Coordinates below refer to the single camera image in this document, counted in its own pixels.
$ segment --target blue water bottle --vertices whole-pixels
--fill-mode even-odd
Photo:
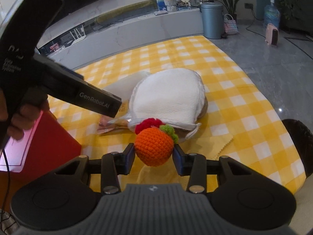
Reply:
[[[267,27],[269,23],[279,28],[279,22],[281,20],[281,14],[274,5],[274,0],[270,0],[271,3],[264,8],[264,21],[263,27]]]

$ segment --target human hand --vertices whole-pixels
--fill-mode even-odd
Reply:
[[[23,105],[19,113],[13,115],[7,134],[15,140],[21,140],[24,136],[23,130],[29,130],[34,126],[35,120],[40,116],[40,110],[49,111],[49,109],[48,100],[44,101],[39,108],[30,104]],[[0,121],[6,121],[7,118],[7,104],[3,91],[0,89]]]

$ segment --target crochet toy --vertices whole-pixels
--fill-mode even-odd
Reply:
[[[147,166],[160,166],[170,158],[178,136],[172,126],[148,118],[136,126],[135,152]]]

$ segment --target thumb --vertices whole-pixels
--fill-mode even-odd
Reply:
[[[8,118],[7,103],[5,101],[4,93],[0,89],[0,121],[6,121]]]

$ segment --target orange crochet ball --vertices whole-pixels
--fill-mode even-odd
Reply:
[[[147,128],[142,130],[135,140],[137,156],[148,166],[160,166],[171,156],[174,141],[159,128]]]

